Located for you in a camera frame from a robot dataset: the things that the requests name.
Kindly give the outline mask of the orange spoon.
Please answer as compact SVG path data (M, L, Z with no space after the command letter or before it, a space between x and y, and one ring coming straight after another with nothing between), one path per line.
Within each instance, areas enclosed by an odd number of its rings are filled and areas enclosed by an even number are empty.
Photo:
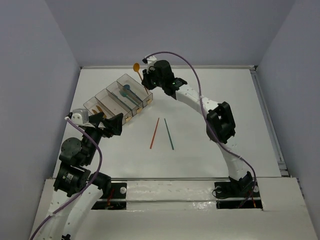
M134 63L133 66L132 66L132 69L133 69L134 72L136 72L138 74L139 79L142 82L143 78L142 78L142 75L140 73L140 64L138 62Z

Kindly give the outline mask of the teal fork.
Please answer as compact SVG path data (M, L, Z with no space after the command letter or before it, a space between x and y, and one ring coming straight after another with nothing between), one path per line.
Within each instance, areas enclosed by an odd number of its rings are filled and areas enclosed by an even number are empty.
M119 91L120 95L126 99L128 99L131 103L135 104L135 105L139 105L141 102L134 97L131 93L120 90Z

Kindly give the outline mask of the blue spoon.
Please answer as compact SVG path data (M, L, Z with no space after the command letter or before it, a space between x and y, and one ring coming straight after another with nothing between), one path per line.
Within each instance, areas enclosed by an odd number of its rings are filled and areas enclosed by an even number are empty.
M135 94L135 93L131 90L129 84L125 84L123 87L124 87L124 89L126 89L127 91L129 91L134 97L136 97L140 102L143 101L137 94Z

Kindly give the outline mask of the orange chopstick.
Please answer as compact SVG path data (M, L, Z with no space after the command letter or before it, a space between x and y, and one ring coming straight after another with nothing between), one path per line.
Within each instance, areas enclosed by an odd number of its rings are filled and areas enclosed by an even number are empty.
M154 132L153 132L153 135L152 135L152 139L151 139L151 142L150 142L150 146L149 146L150 150L153 148L153 145L154 145L155 137L156 137L158 126L159 126L159 121L160 121L160 118L158 117L158 119L156 121L155 128L154 128Z

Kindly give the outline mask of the teal chopstick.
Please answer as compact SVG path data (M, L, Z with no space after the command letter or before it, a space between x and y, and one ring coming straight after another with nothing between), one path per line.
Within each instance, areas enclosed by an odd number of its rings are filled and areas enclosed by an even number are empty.
M167 130L167 134L168 134L169 142L170 142L170 145L171 145L171 149L174 151L175 148L174 148L174 144L173 144L173 141L172 141L172 137L171 137L171 134L170 134L170 130L169 130L166 118L164 118L164 123L165 123L165 127L166 127L166 130Z

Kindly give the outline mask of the teal fork crosswise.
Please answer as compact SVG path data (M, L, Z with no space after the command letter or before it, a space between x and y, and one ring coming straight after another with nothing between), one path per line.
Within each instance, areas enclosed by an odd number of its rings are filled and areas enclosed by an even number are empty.
M113 92L111 94L121 103L122 106L132 111L136 106L136 102L133 99L131 99L124 91L119 91L119 93L122 98L119 98L119 96ZM127 102L124 101L123 99L129 100L132 103L132 105L128 105Z

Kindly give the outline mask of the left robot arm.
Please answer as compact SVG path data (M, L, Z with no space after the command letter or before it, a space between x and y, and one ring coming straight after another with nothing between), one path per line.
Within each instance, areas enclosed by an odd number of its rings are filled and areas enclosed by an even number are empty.
M99 143L102 138L121 135L123 117L122 113L111 118L103 112L89 115L78 108L64 118L82 138L70 137L62 143L50 205L30 239L74 240L97 200L112 194L111 177L100 171Z

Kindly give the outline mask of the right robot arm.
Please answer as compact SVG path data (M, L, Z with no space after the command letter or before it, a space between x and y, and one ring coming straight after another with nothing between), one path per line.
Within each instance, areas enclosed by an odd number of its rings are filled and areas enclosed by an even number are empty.
M255 187L255 174L244 169L243 159L232 152L228 140L236 134L235 120L227 102L218 103L201 96L199 90L193 89L187 81L176 77L171 65L166 60L149 57L142 60L147 65L142 71L142 85L148 90L161 88L173 99L191 107L204 117L206 134L218 147L228 169L229 184L227 194L242 196Z

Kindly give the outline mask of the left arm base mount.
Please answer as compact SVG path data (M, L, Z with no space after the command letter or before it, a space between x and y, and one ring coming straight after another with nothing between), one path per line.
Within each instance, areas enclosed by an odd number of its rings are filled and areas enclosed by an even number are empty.
M125 210L127 208L127 183L112 182L108 194L104 194L91 208L92 210Z

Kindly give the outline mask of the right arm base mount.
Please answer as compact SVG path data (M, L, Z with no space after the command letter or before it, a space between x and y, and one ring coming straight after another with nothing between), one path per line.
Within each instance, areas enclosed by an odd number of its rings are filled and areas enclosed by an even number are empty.
M259 186L252 182L244 190L232 188L229 181L218 181L214 183L211 194L216 199L216 207L222 209L263 209Z

